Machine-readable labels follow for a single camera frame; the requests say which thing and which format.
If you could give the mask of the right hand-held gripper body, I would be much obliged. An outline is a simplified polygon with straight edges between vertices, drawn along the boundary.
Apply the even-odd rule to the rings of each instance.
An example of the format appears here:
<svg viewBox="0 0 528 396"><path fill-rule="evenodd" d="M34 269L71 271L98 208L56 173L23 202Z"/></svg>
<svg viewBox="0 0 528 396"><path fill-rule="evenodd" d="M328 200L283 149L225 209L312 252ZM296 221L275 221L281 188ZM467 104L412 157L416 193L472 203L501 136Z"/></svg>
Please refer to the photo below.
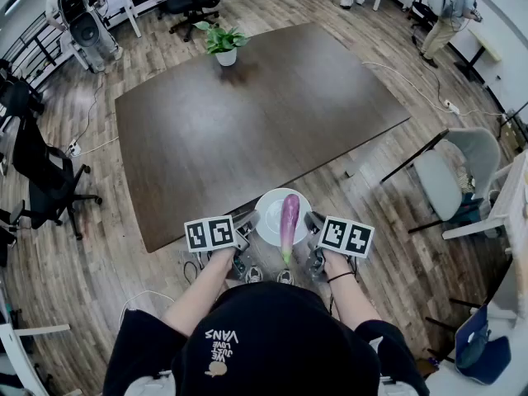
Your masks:
<svg viewBox="0 0 528 396"><path fill-rule="evenodd" d="M310 254L306 267L314 280L325 281L328 277L324 272L325 258L323 250L331 250L342 254L356 275L359 258L366 259L370 250L375 229L369 225L349 219L325 216L326 221L320 231L318 244L308 244Z"/></svg>

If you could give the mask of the person's black printed t-shirt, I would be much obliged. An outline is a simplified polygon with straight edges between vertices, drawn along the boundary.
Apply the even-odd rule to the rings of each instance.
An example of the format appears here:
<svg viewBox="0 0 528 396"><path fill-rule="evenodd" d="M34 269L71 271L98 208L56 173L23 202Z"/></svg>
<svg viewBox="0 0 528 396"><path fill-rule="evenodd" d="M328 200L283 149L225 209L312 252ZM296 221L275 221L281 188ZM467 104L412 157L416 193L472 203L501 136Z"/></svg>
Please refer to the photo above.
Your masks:
<svg viewBox="0 0 528 396"><path fill-rule="evenodd" d="M224 292L189 337L149 313L125 315L103 396L429 396L403 334L351 329L312 291L261 282Z"/></svg>

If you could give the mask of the person's right forearm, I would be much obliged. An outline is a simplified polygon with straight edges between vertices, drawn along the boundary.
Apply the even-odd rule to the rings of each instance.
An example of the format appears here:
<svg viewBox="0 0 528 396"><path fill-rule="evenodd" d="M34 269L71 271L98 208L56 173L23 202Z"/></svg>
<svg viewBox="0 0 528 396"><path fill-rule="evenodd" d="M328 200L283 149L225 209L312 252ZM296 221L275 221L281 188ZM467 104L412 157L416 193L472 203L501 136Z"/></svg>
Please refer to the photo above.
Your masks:
<svg viewBox="0 0 528 396"><path fill-rule="evenodd" d="M324 270L332 292L340 321L356 330L370 320L381 320L378 312L364 295L346 258L324 249Z"/></svg>

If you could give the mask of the yellow-topped desk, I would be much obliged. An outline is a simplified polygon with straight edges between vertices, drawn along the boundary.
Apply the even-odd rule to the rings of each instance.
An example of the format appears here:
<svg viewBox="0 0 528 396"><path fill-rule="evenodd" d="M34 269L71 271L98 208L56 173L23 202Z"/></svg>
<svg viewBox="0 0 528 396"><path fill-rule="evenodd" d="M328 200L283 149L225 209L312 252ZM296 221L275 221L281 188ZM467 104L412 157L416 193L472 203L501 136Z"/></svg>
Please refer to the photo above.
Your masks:
<svg viewBox="0 0 528 396"><path fill-rule="evenodd" d="M502 55L493 39L480 27L470 26L460 32L451 47L458 57L456 68L470 83L480 82L491 87L502 80Z"/></svg>

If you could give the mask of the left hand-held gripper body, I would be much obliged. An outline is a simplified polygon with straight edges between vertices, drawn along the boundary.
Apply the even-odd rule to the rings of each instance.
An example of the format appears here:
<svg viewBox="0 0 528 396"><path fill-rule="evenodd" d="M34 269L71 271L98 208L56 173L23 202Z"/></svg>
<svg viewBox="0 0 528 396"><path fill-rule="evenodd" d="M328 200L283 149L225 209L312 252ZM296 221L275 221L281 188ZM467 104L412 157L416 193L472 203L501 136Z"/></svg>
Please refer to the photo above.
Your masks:
<svg viewBox="0 0 528 396"><path fill-rule="evenodd" d="M233 225L233 216L224 215L193 220L184 223L188 251L196 257L200 270L209 262L213 251L235 248L233 264L228 279L243 281L251 266L250 256L244 253L249 249L249 241L239 234L242 226Z"/></svg>

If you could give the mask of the white furniture frame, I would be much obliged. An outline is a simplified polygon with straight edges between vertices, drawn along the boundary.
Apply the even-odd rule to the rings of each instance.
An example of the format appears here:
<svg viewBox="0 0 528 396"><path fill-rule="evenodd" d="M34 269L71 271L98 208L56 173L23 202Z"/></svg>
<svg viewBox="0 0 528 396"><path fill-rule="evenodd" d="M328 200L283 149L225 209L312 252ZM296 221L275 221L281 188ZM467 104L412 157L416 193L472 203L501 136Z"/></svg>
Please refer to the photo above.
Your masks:
<svg viewBox="0 0 528 396"><path fill-rule="evenodd" d="M20 379L23 388L34 396L50 395L37 375L29 356L26 354L21 337L34 337L55 332L65 332L70 329L69 324L24 329L15 329L10 323L0 324L0 341L4 346L7 357Z"/></svg>

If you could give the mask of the green potted plant white pot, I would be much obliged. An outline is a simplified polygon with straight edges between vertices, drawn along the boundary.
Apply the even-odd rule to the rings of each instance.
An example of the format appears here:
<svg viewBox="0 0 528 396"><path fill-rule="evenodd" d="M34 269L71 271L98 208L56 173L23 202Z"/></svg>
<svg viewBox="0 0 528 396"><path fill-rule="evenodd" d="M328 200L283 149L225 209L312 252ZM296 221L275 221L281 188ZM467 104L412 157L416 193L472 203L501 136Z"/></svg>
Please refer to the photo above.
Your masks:
<svg viewBox="0 0 528 396"><path fill-rule="evenodd" d="M225 30L218 23L207 21L196 22L193 26L206 33L206 52L212 54L223 67L234 65L238 48L244 47L249 41L237 27Z"/></svg>

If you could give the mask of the grey shell chair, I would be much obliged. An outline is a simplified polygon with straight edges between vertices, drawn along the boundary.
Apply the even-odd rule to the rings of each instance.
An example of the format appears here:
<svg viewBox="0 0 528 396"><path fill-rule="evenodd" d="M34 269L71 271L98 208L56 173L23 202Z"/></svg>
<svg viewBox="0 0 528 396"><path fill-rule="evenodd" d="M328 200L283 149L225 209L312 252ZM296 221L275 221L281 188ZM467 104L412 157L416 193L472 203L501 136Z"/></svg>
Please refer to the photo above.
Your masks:
<svg viewBox="0 0 528 396"><path fill-rule="evenodd" d="M464 198L463 187L455 170L435 150L442 140L453 144L464 156L469 179L474 182L470 200ZM408 230L409 233L416 233L440 224L459 224L477 212L488 196L500 160L499 145L489 130L482 127L452 128L441 131L381 181L386 182L409 164L414 167L430 206L438 217L436 221Z"/></svg>

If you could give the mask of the black metal railing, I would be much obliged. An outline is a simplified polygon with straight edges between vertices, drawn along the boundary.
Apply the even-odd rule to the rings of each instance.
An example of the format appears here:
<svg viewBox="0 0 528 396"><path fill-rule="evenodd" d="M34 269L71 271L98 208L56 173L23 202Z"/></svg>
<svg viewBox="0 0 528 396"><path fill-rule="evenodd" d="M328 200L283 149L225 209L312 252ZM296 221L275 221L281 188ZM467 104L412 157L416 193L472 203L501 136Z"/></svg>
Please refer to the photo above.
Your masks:
<svg viewBox="0 0 528 396"><path fill-rule="evenodd" d="M45 14L39 15L2 58L12 64L15 75L38 87L73 55L61 49L63 33L47 23Z"/></svg>

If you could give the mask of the black office chair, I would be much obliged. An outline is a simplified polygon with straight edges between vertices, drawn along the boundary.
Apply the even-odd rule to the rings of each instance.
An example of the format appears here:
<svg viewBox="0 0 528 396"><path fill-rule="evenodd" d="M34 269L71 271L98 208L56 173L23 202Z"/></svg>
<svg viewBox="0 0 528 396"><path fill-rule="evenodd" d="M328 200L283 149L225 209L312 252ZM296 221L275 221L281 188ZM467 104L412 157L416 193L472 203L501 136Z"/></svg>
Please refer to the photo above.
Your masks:
<svg viewBox="0 0 528 396"><path fill-rule="evenodd" d="M214 11L220 0L165 0L160 4L161 15L163 13L171 15L183 15L184 19L169 28L169 33L175 34L181 26L187 26L183 41L191 39L191 33L196 29L196 23L205 22L206 26L214 25L211 17L217 19L219 12Z"/></svg>
<svg viewBox="0 0 528 396"><path fill-rule="evenodd" d="M51 221L60 226L63 212L68 213L75 238L81 240L75 221L73 203L81 200L93 200L102 203L98 195L78 194L76 189L82 174L90 173L91 168L83 164L73 170L72 160L59 148L48 145L41 136L36 121L24 118L20 121L12 155L12 165L29 181L29 204L21 202L11 214L11 223L21 217L31 220L31 227L38 229Z"/></svg>
<svg viewBox="0 0 528 396"><path fill-rule="evenodd" d="M0 104L7 109L12 104L16 108L26 107L39 116L45 110L40 95L24 78L14 74L12 63L5 59L0 59Z"/></svg>
<svg viewBox="0 0 528 396"><path fill-rule="evenodd" d="M438 16L429 8L426 0L414 0L408 12L408 20L414 20L411 25L413 30L420 27L425 31L430 31L436 24Z"/></svg>

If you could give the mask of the person's left forearm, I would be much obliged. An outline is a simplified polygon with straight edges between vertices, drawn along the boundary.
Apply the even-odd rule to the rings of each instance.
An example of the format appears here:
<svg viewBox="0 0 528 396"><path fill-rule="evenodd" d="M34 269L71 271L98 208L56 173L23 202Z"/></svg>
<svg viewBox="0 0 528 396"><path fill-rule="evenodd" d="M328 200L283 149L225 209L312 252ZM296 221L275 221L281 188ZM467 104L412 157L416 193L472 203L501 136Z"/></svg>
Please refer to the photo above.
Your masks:
<svg viewBox="0 0 528 396"><path fill-rule="evenodd" d="M235 252L234 247L214 251L204 270L169 307L162 321L183 336L189 337L199 322L208 315L220 295L232 268Z"/></svg>

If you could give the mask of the white shelf unit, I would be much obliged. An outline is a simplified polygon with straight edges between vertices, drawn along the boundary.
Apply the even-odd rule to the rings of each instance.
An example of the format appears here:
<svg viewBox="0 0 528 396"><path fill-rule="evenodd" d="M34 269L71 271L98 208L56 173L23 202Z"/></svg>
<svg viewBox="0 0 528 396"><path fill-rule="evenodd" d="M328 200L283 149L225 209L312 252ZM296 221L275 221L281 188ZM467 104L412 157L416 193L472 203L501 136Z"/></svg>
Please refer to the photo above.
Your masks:
<svg viewBox="0 0 528 396"><path fill-rule="evenodd" d="M489 229L503 227L506 230L510 247L523 244L528 233L528 218L525 217L528 192L528 149L518 154L513 162L500 169L495 178L506 177L498 198L486 219L442 234L449 240L470 234L484 232Z"/></svg>

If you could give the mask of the purple eggplant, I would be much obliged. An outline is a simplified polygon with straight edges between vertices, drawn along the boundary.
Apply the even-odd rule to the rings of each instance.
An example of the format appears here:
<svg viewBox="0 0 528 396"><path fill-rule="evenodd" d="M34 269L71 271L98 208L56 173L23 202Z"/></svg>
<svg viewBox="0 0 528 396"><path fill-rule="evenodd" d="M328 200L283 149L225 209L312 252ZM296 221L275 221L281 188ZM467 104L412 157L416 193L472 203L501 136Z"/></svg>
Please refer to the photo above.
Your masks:
<svg viewBox="0 0 528 396"><path fill-rule="evenodd" d="M299 219L300 201L296 194L289 194L282 203L280 216L280 252L285 264L290 263Z"/></svg>

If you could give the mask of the grey oval carried device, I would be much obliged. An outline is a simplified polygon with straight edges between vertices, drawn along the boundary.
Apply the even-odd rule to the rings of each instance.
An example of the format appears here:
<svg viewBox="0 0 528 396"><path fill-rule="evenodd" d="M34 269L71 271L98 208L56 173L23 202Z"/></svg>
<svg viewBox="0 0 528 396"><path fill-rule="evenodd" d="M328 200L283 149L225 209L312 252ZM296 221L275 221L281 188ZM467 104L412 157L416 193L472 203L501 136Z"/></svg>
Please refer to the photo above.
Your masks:
<svg viewBox="0 0 528 396"><path fill-rule="evenodd" d="M103 58L98 49L102 32L106 29L104 18L94 7L96 0L58 0L58 10L72 40L86 56L89 70L104 70Z"/></svg>

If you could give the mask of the white round plate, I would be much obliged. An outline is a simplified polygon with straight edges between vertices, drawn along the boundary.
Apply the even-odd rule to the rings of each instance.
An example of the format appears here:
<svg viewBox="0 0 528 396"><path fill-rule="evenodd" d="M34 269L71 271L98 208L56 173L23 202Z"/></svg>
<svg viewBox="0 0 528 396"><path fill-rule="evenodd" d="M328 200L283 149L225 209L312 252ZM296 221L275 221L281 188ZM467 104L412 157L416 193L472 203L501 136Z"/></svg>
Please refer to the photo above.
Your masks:
<svg viewBox="0 0 528 396"><path fill-rule="evenodd" d="M263 195L255 207L260 215L256 231L263 240L276 247L281 245L282 203L289 194L296 194L299 197L299 218L295 229L294 244L300 243L309 232L304 224L304 215L312 210L310 203L302 194L290 188L277 188Z"/></svg>

